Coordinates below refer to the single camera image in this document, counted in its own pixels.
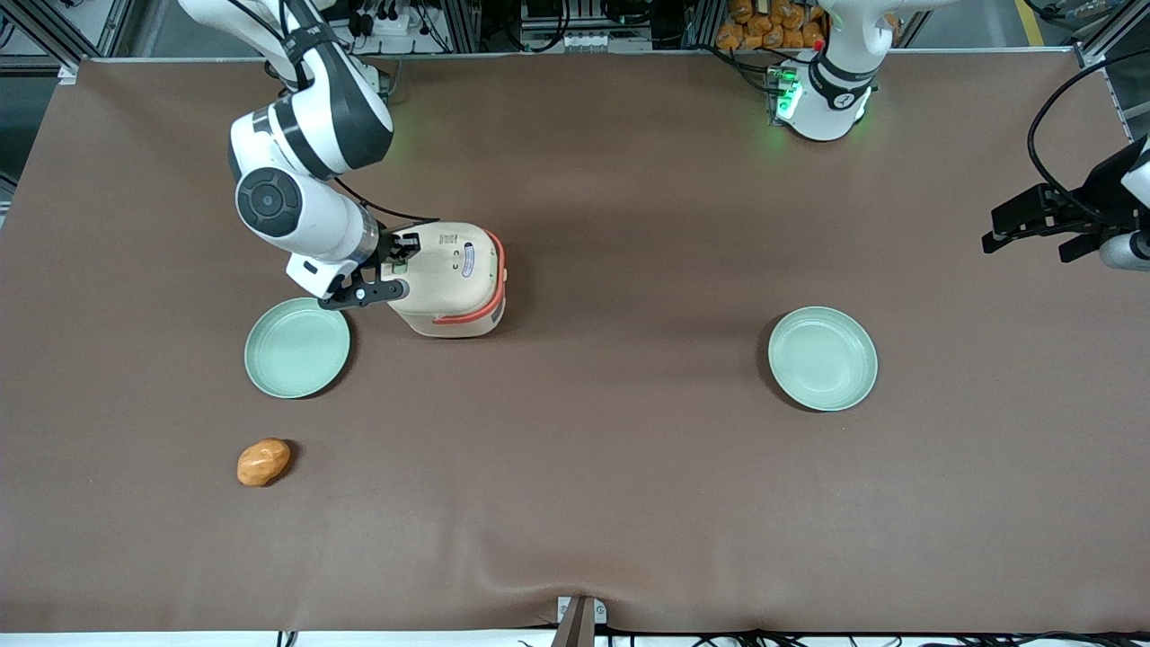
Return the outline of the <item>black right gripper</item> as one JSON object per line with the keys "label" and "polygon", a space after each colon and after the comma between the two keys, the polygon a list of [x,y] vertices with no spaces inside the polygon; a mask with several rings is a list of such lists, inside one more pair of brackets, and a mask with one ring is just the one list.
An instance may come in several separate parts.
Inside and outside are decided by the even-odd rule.
{"label": "black right gripper", "polygon": [[337,279],[336,290],[328,298],[319,299],[319,307],[328,311],[353,310],[411,295],[411,288],[402,279],[386,282],[385,269],[391,274],[406,274],[408,262],[419,252],[419,232],[383,230],[376,251],[356,269]]}

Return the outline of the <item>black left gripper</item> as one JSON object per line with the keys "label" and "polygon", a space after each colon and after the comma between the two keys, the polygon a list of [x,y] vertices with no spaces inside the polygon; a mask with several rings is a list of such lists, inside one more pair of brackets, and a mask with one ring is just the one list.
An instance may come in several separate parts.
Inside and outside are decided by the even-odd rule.
{"label": "black left gripper", "polygon": [[1081,221],[1079,209],[1046,183],[1023,190],[992,208],[991,232],[981,238],[983,253],[997,253],[1020,239],[1075,234],[1058,246],[1060,261],[1070,263],[1101,251],[1101,239],[1147,232],[1147,134],[1092,168],[1075,197],[1097,211],[1090,217],[1092,224]]}

